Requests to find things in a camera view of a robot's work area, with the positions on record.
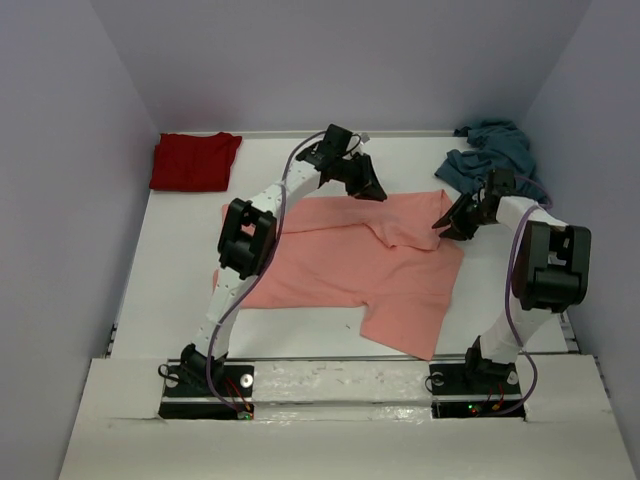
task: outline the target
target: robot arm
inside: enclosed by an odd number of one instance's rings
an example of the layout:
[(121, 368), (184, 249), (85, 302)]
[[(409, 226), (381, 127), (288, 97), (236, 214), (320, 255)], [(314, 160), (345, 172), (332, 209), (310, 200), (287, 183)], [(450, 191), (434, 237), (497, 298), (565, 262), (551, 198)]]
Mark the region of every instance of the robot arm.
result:
[(268, 267), (282, 231), (281, 220), (293, 205), (330, 180), (343, 182), (352, 197), (386, 200), (371, 157), (360, 151), (362, 139), (349, 149), (353, 137), (352, 132), (330, 125), (322, 140), (302, 150), (297, 161), (290, 158), (281, 181), (247, 201), (235, 199), (229, 204), (218, 243), (220, 268), (206, 319), (180, 359), (187, 381), (205, 383), (209, 377), (215, 384), (221, 379), (240, 304)]
[(480, 225), (491, 223), (509, 227), (514, 242), (520, 239), (510, 259), (513, 270), (505, 295), (509, 311), (505, 304), (496, 322), (467, 350), (466, 374), (507, 380), (533, 334), (554, 314), (584, 299), (591, 233), (554, 218), (534, 200), (517, 196), (510, 170), (490, 172), (477, 197), (462, 195), (434, 228), (448, 226), (440, 236), (469, 240)]

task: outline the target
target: blue cloth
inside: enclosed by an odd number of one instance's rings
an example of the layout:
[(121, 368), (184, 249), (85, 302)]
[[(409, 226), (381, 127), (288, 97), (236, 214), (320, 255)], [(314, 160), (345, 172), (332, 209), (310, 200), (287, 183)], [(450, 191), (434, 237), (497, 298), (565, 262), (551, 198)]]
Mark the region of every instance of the blue cloth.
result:
[[(478, 191), (493, 168), (508, 168), (541, 184), (536, 175), (536, 162), (529, 152), (529, 139), (511, 120), (482, 120), (455, 130), (453, 135), (467, 137), (467, 143), (477, 149), (451, 150), (435, 173), (459, 192)], [(516, 179), (516, 189), (539, 202), (546, 199), (544, 192), (526, 181)]]

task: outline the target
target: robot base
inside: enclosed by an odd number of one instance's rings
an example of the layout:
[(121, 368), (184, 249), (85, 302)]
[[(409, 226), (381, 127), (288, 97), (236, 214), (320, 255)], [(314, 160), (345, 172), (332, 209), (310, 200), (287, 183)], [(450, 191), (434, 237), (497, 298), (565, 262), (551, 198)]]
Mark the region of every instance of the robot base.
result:
[(165, 378), (165, 384), (162, 403), (158, 411), (161, 418), (167, 420), (245, 420), (250, 417), (249, 413), (255, 410), (254, 405), (249, 403), (250, 411), (248, 412), (242, 399), (229, 384), (229, 382), (233, 384), (245, 399), (251, 399), (253, 365), (226, 363), (222, 374), (215, 381), (216, 390), (229, 402), (235, 401), (237, 410), (219, 403), (202, 379), (196, 379), (193, 375), (189, 375), (180, 364), (168, 365), (162, 376)]
[[(522, 397), (520, 385), (511, 385), (490, 375), (469, 375), (465, 363), (429, 364), (427, 389), (433, 395), (433, 418), (477, 418), (498, 414), (517, 404)], [(505, 415), (525, 418), (523, 407)]]

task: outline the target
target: white platform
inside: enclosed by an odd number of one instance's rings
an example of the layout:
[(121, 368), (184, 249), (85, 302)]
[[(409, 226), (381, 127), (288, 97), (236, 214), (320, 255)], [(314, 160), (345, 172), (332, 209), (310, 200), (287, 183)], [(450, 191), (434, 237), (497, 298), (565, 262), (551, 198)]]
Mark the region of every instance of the white platform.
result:
[[(361, 362), (265, 362), (256, 365), (256, 397), (321, 401), (257, 401), (251, 422), (167, 421), (156, 417), (158, 362), (94, 360), (61, 480), (635, 478), (591, 357), (536, 356), (527, 422), (431, 419), (417, 361), (369, 361), (366, 371)], [(524, 359), (516, 367), (528, 385), (530, 367)], [(361, 383), (347, 388), (336, 375)]]
[[(251, 197), (277, 180), (300, 137), (245, 138), (225, 193), (151, 192), (124, 296), (112, 356), (177, 357), (190, 343), (207, 309), (221, 207)], [(366, 145), (388, 193), (444, 188), (433, 176), (447, 151), (468, 149), (464, 139), (373, 135)], [(318, 196), (344, 195), (339, 183)], [(465, 258), (436, 348), (437, 355), (463, 354), (502, 309), (510, 232), (481, 228), (460, 243)], [(244, 310), (234, 329), (230, 356), (236, 358), (375, 357), (401, 355), (359, 336), (363, 308)], [(566, 352), (559, 322), (548, 322), (529, 342), (532, 352)]]

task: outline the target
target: wire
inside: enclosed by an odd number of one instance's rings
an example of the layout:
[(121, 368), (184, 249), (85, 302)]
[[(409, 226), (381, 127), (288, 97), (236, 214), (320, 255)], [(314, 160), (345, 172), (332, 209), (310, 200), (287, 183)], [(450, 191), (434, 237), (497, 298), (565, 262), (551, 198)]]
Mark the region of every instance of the wire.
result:
[(442, 376), (443, 375), (441, 372), (432, 373), (431, 375), (429, 375), (427, 378), (424, 379), (424, 388), (426, 388), (427, 391), (433, 395), (433, 390), (429, 388), (428, 382), (431, 382), (432, 386), (440, 387), (444, 385), (444, 381), (441, 378), (439, 378)]
[(480, 405), (480, 408), (484, 407), (489, 402), (489, 400), (491, 400), (492, 395), (493, 395), (493, 388), (489, 388), (489, 395), (487, 396), (485, 401), (482, 402), (482, 405)]
[(236, 412), (240, 412), (240, 410), (238, 410), (238, 405), (237, 405), (237, 403), (236, 403), (236, 399), (234, 398), (234, 396), (233, 396), (233, 395), (231, 395), (231, 390), (229, 390), (229, 383), (225, 383), (225, 385), (224, 385), (224, 386), (225, 386), (225, 387), (226, 387), (226, 389), (227, 389), (227, 396), (228, 396), (228, 397), (231, 399), (231, 401), (233, 402), (233, 409), (234, 409)]
[(231, 388), (233, 388), (233, 390), (235, 390), (235, 392), (238, 395), (238, 397), (240, 397), (242, 399), (242, 402), (244, 403), (244, 407), (247, 409), (247, 413), (249, 413), (253, 417), (253, 413), (251, 412), (251, 405), (244, 398), (244, 396), (242, 395), (242, 393), (240, 392), (238, 387), (236, 387), (235, 383), (233, 383), (233, 381), (230, 378), (227, 378), (227, 386), (229, 386), (229, 385), (231, 385)]
[(514, 177), (516, 180), (520, 180), (530, 185), (533, 185), (540, 191), (540, 193), (542, 193), (547, 198), (547, 203), (540, 204), (542, 208), (544, 208), (545, 210), (549, 210), (553, 208), (553, 200), (551, 199), (551, 195), (549, 195), (549, 193), (545, 190), (545, 188), (542, 185), (540, 185), (535, 180), (531, 180), (529, 177), (523, 177), (522, 175), (514, 175)]
[(171, 375), (169, 373), (169, 365), (163, 363), (158, 366), (158, 375), (160, 375), (165, 380), (171, 380), (172, 382), (180, 383), (180, 378), (177, 375)]
[(498, 388), (500, 389), (500, 401), (493, 406), (495, 410), (499, 410), (502, 407), (502, 404), (504, 403), (504, 389), (502, 388), (501, 383), (498, 384)]
[(358, 141), (356, 142), (356, 144), (351, 147), (351, 150), (347, 150), (347, 153), (344, 154), (344, 156), (346, 157), (347, 155), (349, 155), (351, 152), (353, 152), (356, 148), (358, 148), (360, 146), (360, 144), (362, 143), (362, 137), (360, 136), (359, 133), (354, 133), (353, 135), (351, 135), (351, 138), (353, 137), (358, 137)]
[(249, 286), (249, 288), (242, 295), (240, 295), (235, 302), (233, 302), (233, 304), (229, 307), (229, 309), (226, 312), (224, 312), (222, 317), (220, 317), (220, 320), (218, 320), (218, 323), (216, 324), (215, 328), (213, 329), (213, 333), (211, 334), (211, 340), (209, 340), (209, 348), (207, 351), (207, 361), (206, 361), (206, 368), (205, 368), (207, 386), (209, 387), (211, 394), (214, 397), (216, 397), (221, 403), (223, 403), (229, 408), (235, 409), (232, 403), (230, 403), (227, 399), (225, 399), (222, 395), (218, 393), (218, 391), (216, 390), (216, 386), (213, 384), (213, 380), (211, 380), (211, 354), (213, 353), (213, 346), (216, 342), (216, 338), (218, 338), (218, 334), (220, 333), (220, 329), (222, 328), (222, 325), (224, 324), (224, 322), (227, 321), (227, 319), (229, 318), (229, 315), (231, 315), (231, 312), (233, 312), (236, 308), (238, 308), (240, 304), (244, 301), (244, 299), (247, 298), (247, 296), (253, 291), (254, 288), (256, 288), (260, 280), (264, 278), (264, 274), (267, 272), (267, 270), (269, 269), (269, 266), (271, 265), (271, 262), (273, 261), (273, 257), (275, 256), (276, 250), (278, 248), (278, 244), (280, 243), (280, 237), (282, 236), (282, 229), (284, 228), (284, 215), (286, 213), (286, 206), (287, 206), (287, 187), (286, 187), (287, 174), (289, 173), (289, 168), (291, 167), (291, 163), (293, 162), (293, 159), (296, 153), (307, 142), (315, 138), (318, 138), (320, 135), (323, 135), (324, 133), (325, 133), (324, 131), (314, 133), (309, 138), (306, 138), (305, 140), (300, 142), (289, 154), (289, 158), (287, 159), (287, 163), (284, 167), (284, 171), (282, 172), (282, 181), (280, 182), (280, 188), (282, 190), (282, 207), (280, 209), (280, 216), (278, 218), (278, 231), (276, 233), (276, 239), (273, 243), (271, 253), (267, 258), (264, 264), (264, 268), (262, 269), (262, 272), (260, 272), (260, 275), (258, 275), (255, 281), (251, 284), (251, 286)]
[(518, 347), (522, 349), (522, 353), (531, 364), (531, 369), (533, 370), (533, 380), (531, 381), (531, 386), (529, 387), (529, 391), (520, 399), (518, 403), (507, 408), (506, 410), (501, 410), (499, 412), (494, 412), (492, 414), (489, 414), (491, 416), (507, 415), (508, 413), (514, 412), (515, 410), (522, 407), (525, 404), (525, 402), (529, 400), (529, 397), (531, 397), (531, 395), (533, 394), (533, 391), (536, 388), (536, 385), (538, 384), (538, 367), (536, 366), (536, 363), (533, 361), (533, 358), (531, 357), (529, 352), (527, 352), (524, 349), (522, 338), (520, 338), (520, 334), (518, 333), (518, 330), (516, 329), (516, 326), (513, 323), (513, 317), (511, 316), (511, 302), (509, 301), (511, 297), (513, 267), (515, 265), (516, 251), (518, 249), (518, 245), (520, 244), (520, 236), (522, 235), (522, 231), (524, 230), (524, 226), (526, 225), (527, 220), (529, 219), (531, 214), (534, 211), (536, 211), (538, 208), (539, 208), (538, 205), (532, 205), (531, 207), (529, 207), (529, 209), (524, 213), (524, 215), (520, 219), (518, 228), (516, 228), (516, 233), (513, 236), (513, 243), (511, 244), (511, 252), (509, 253), (509, 267), (507, 270), (507, 281), (505, 283), (505, 289), (504, 289), (504, 311), (507, 316), (507, 322), (509, 322), (509, 328), (511, 329), (511, 333), (513, 333), (513, 338), (515, 338), (516, 343), (518, 344)]

